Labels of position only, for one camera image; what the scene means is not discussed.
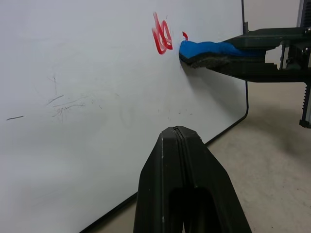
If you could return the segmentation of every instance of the white wall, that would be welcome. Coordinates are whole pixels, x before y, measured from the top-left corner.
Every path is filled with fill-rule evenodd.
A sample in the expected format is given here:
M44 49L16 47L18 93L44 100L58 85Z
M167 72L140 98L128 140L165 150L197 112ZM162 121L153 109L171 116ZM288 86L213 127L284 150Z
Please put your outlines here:
M244 0L245 21L250 31L297 26L300 0ZM281 47L267 52L266 62L280 63Z

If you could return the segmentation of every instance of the concrete floor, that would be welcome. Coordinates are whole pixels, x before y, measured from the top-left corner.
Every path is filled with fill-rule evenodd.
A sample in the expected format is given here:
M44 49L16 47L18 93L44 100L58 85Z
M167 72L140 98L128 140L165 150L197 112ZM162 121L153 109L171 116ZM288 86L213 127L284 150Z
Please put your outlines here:
M303 83L249 83L249 114L209 146L254 233L311 229L311 130L299 126ZM92 233L133 232L132 204Z

